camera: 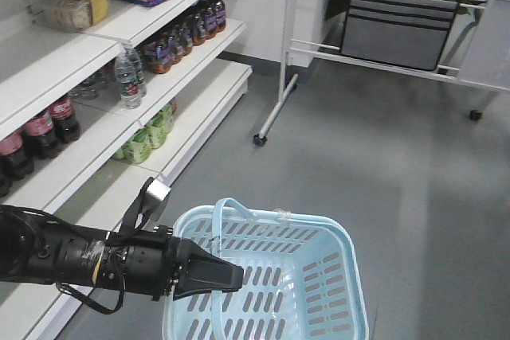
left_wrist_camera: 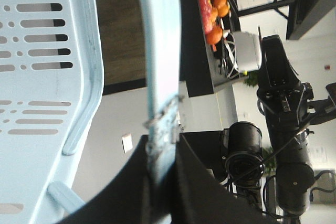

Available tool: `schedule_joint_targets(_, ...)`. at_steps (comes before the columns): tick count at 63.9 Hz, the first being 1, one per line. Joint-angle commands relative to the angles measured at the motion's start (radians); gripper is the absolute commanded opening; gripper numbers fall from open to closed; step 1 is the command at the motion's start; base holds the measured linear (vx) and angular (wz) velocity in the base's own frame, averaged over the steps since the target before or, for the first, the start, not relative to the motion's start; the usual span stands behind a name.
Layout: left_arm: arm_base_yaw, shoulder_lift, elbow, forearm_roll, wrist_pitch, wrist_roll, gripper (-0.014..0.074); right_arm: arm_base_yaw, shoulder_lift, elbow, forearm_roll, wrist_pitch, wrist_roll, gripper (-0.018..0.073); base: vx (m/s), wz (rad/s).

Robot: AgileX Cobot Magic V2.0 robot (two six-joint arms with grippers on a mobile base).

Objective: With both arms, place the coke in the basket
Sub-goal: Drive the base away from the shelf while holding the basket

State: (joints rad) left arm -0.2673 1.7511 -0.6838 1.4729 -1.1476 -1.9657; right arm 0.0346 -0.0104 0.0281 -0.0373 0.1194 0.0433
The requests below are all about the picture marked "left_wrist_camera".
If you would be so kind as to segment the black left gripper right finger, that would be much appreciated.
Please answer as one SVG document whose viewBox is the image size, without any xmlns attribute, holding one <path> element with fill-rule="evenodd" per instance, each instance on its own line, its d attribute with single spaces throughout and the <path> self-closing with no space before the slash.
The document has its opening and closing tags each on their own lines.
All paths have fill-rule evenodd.
<svg viewBox="0 0 336 224">
<path fill-rule="evenodd" d="M 174 163 L 173 223 L 277 223 L 231 195 L 210 175 L 181 135 Z"/>
</svg>

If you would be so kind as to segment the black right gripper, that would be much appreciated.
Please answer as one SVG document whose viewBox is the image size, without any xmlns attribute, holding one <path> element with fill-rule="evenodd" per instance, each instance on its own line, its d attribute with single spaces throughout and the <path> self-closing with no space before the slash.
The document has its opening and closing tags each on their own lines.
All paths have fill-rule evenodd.
<svg viewBox="0 0 336 224">
<path fill-rule="evenodd" d="M 308 101 L 314 98 L 312 86 L 298 79 L 278 35 L 263 38 L 261 52 L 257 97 L 268 132 L 300 134 L 309 115 Z"/>
</svg>

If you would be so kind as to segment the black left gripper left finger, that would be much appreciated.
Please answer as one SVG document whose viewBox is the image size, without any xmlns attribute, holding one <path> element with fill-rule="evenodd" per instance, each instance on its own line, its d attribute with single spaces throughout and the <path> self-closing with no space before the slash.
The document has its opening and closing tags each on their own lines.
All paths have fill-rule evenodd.
<svg viewBox="0 0 336 224">
<path fill-rule="evenodd" d="M 150 223 L 150 179 L 142 135 L 117 176 L 93 199 L 59 223 Z"/>
</svg>

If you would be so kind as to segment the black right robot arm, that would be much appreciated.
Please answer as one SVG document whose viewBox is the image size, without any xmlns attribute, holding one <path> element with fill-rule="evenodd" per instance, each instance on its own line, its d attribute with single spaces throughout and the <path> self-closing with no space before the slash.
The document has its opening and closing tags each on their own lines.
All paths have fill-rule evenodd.
<svg viewBox="0 0 336 224">
<path fill-rule="evenodd" d="M 263 157 L 261 130 L 250 122 L 236 122 L 228 130 L 226 187 L 247 198 L 262 213 L 285 223 L 299 223 L 315 190 L 308 155 L 309 126 L 335 119 L 335 84 L 327 85 L 328 97 L 315 100 L 310 83 L 298 79 L 281 39 L 277 35 L 261 41 L 262 63 L 258 71 L 258 107 L 265 117 L 272 152 Z M 270 211 L 265 197 L 267 185 L 260 179 L 268 161 L 274 159 L 275 193 L 283 215 Z"/>
</svg>

